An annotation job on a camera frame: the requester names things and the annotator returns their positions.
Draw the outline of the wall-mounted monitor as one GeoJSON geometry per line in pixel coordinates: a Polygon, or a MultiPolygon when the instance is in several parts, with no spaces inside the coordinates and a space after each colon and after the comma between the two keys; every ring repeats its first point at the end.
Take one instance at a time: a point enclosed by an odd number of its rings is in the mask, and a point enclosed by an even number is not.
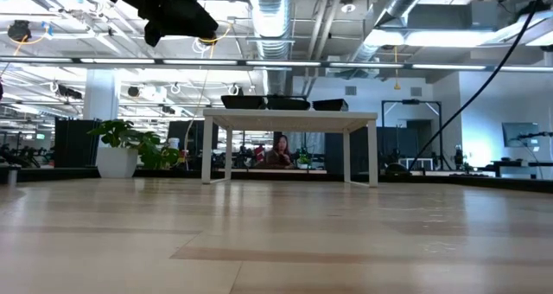
{"type": "Polygon", "coordinates": [[[502,132],[506,148],[539,147],[537,137],[530,134],[539,133],[538,123],[503,123],[502,132]]]}

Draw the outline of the white crate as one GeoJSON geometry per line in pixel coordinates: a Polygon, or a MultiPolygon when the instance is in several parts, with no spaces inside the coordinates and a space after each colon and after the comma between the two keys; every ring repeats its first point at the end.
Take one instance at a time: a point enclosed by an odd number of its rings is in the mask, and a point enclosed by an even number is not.
{"type": "Polygon", "coordinates": [[[414,157],[406,157],[406,158],[400,158],[398,161],[407,169],[433,170],[435,168],[434,161],[432,158],[415,159],[414,157]]]}

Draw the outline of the black background desk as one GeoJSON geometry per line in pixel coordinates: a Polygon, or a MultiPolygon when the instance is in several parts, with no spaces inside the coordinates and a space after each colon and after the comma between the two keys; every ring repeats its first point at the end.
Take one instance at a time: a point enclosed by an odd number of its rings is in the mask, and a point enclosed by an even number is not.
{"type": "Polygon", "coordinates": [[[528,176],[530,179],[543,178],[544,169],[553,169],[553,162],[538,161],[494,161],[493,172],[496,177],[528,176]]]}

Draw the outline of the green plant in white pot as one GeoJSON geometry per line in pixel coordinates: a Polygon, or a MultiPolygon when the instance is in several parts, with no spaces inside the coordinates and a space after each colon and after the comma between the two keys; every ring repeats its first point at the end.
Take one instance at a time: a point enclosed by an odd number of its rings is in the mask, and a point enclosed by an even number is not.
{"type": "Polygon", "coordinates": [[[104,145],[97,150],[96,165],[103,178],[131,178],[143,169],[170,169],[180,152],[161,142],[153,131],[138,131],[131,121],[106,120],[88,132],[104,145]]]}

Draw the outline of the white perforated metal rack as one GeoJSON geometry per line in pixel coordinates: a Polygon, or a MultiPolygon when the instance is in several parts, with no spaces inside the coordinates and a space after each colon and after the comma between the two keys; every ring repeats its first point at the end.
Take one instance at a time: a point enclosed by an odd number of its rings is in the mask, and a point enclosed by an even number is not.
{"type": "Polygon", "coordinates": [[[350,183],[351,151],[350,135],[365,127],[367,129],[367,160],[369,182],[367,187],[378,186],[378,135],[376,112],[329,112],[329,111],[293,111],[293,110],[247,110],[215,109],[203,110],[204,137],[201,164],[201,181],[204,184],[218,182],[211,178],[213,125],[226,130],[226,164],[223,182],[232,179],[232,132],[233,131],[290,131],[339,133],[343,136],[344,182],[350,183]]]}

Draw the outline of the black gantry stand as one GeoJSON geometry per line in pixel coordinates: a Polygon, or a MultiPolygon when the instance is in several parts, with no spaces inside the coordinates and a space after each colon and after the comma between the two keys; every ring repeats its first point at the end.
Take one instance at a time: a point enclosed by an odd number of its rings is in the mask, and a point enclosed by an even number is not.
{"type": "Polygon", "coordinates": [[[437,137],[439,138],[439,161],[440,166],[443,169],[444,165],[448,165],[443,155],[443,136],[442,136],[442,102],[434,100],[420,100],[420,99],[385,99],[381,101],[381,126],[385,127],[385,116],[392,110],[392,107],[396,104],[401,105],[422,105],[425,104],[431,111],[438,116],[438,130],[437,133],[428,141],[428,144],[432,143],[437,137]]]}

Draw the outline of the long ceiling light strip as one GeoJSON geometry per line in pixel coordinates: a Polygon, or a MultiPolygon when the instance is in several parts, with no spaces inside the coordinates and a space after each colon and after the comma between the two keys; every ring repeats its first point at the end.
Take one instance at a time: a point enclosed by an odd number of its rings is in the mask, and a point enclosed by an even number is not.
{"type": "Polygon", "coordinates": [[[492,72],[493,65],[470,64],[423,64],[386,62],[339,62],[339,61],[260,61],[223,59],[148,59],[148,58],[66,58],[0,56],[0,63],[108,67],[260,67],[269,68],[332,68],[332,69],[397,69],[397,70],[454,70],[492,72]]]}

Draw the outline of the person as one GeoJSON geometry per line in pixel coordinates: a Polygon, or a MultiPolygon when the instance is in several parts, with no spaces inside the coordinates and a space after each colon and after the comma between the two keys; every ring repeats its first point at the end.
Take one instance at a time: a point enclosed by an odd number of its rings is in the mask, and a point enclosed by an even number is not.
{"type": "Polygon", "coordinates": [[[281,135],[266,154],[264,167],[266,169],[294,169],[295,165],[289,151],[288,138],[281,135]]]}

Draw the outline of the yellow hanging pendant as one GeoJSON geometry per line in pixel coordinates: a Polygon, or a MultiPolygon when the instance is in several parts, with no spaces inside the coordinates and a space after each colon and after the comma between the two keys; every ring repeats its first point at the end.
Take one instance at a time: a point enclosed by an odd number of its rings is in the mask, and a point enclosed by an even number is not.
{"type": "MultiPolygon", "coordinates": [[[[397,55],[397,46],[394,46],[393,48],[394,53],[394,62],[397,63],[398,61],[398,55],[397,55]]],[[[399,69],[398,67],[395,68],[395,85],[394,90],[401,90],[401,86],[399,84],[399,69]]]]}

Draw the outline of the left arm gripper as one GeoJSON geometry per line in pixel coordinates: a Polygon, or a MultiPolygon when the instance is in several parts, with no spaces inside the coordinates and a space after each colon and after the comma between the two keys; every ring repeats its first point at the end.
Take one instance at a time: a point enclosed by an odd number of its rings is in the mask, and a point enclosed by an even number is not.
{"type": "Polygon", "coordinates": [[[181,22],[184,35],[213,38],[218,23],[196,0],[137,0],[138,15],[147,20],[144,40],[155,47],[166,35],[179,35],[181,22]]]}

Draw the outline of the black partition panel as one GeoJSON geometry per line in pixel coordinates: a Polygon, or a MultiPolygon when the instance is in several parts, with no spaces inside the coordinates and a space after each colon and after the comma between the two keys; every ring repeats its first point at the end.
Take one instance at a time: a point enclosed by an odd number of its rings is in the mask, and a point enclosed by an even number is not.
{"type": "Polygon", "coordinates": [[[54,167],[95,167],[99,136],[90,131],[98,128],[100,121],[57,118],[54,124],[54,167]]]}
{"type": "Polygon", "coordinates": [[[204,121],[171,121],[168,126],[168,139],[180,139],[179,150],[185,150],[190,156],[203,155],[204,121]]]}

